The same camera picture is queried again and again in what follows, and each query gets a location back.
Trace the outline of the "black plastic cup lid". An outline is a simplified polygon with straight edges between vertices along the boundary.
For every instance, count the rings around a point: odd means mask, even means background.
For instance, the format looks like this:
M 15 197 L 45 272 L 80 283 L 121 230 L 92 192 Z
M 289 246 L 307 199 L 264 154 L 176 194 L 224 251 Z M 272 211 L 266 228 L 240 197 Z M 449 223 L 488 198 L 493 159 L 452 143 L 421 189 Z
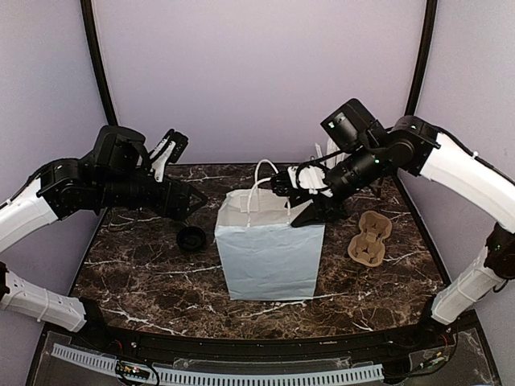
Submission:
M 205 248 L 207 236 L 202 228 L 187 226 L 177 233 L 176 243 L 184 253 L 197 253 Z

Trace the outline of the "brown cardboard cup carrier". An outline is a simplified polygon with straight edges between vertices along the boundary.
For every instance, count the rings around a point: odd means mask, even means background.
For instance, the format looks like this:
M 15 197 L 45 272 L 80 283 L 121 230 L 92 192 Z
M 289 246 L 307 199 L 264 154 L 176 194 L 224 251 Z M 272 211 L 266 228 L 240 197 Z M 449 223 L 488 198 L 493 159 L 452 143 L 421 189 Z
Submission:
M 376 211 L 366 211 L 360 217 L 358 228 L 360 232 L 348 245 L 348 255 L 370 268 L 381 265 L 385 256 L 385 240 L 393 228 L 391 220 Z

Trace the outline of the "white paper takeout bag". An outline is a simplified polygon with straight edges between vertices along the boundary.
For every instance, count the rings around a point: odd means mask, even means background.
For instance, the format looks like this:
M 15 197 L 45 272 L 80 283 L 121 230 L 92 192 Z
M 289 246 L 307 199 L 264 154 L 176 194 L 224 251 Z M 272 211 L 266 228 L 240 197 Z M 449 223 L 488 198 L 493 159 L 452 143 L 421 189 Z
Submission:
M 261 185 L 230 191 L 217 214 L 214 236 L 232 300 L 294 301 L 314 296 L 324 224 L 296 228 L 307 203 L 294 206 Z

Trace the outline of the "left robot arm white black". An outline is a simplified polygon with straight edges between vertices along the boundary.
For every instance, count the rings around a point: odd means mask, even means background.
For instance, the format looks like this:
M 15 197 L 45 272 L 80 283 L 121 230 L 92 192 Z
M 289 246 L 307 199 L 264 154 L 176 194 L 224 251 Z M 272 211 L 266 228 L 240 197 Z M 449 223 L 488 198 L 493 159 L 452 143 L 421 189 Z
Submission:
M 1 205 L 1 250 L 78 211 L 146 208 L 184 221 L 207 202 L 191 184 L 165 174 L 185 151 L 188 139 L 169 129 L 148 150 L 142 133 L 118 125 L 101 127 L 93 149 L 82 158 L 59 158 L 37 169 Z M 97 351 L 113 345 L 100 307 L 87 298 L 65 297 L 22 279 L 1 266 L 1 308 L 77 333 Z

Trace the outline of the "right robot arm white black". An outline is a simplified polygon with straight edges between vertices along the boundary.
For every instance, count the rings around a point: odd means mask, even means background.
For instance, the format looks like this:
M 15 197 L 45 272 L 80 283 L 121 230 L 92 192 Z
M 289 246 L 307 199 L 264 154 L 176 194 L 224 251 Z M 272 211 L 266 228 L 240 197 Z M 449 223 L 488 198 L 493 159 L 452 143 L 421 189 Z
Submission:
M 414 115 L 386 129 L 356 98 L 321 123 L 346 159 L 333 168 L 319 160 L 287 169 L 279 193 L 312 205 L 296 219 L 328 222 L 341 204 L 379 178 L 403 170 L 449 188 L 488 213 L 494 228 L 478 257 L 434 298 L 429 318 L 410 332 L 410 341 L 427 349 L 440 338 L 441 325 L 454 322 L 496 285 L 514 278 L 514 181 L 447 130 Z

